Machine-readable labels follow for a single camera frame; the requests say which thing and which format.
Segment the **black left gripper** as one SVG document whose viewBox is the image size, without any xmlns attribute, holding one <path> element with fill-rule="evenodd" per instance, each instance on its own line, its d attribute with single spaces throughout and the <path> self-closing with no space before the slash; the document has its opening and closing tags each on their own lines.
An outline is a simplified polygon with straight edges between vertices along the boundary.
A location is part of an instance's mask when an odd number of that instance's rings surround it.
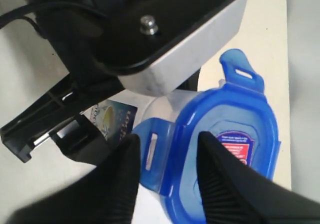
<svg viewBox="0 0 320 224">
<path fill-rule="evenodd" d="M 75 33 L 47 35 L 47 39 L 69 74 L 0 129 L 2 143 L 23 163 L 31 159 L 40 137 L 78 120 L 82 111 L 124 89 L 112 69 L 121 53 L 118 40 L 107 34 Z"/>
</svg>

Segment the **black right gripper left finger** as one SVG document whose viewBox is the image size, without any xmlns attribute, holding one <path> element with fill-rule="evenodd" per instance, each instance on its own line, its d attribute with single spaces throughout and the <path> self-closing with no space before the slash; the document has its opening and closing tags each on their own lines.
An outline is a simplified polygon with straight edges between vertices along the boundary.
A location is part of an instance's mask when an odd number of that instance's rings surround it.
<svg viewBox="0 0 320 224">
<path fill-rule="evenodd" d="M 95 169 L 70 186 L 24 206 L 8 224 L 130 224 L 141 177 L 141 143 L 127 135 Z"/>
</svg>

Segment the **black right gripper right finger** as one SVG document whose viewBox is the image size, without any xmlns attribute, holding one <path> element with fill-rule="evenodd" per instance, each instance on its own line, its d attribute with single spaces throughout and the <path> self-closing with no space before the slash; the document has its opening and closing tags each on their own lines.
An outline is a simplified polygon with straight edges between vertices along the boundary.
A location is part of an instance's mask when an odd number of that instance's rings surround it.
<svg viewBox="0 0 320 224">
<path fill-rule="evenodd" d="M 320 204 L 246 166 L 208 131 L 197 140 L 197 179 L 208 224 L 318 224 Z"/>
</svg>

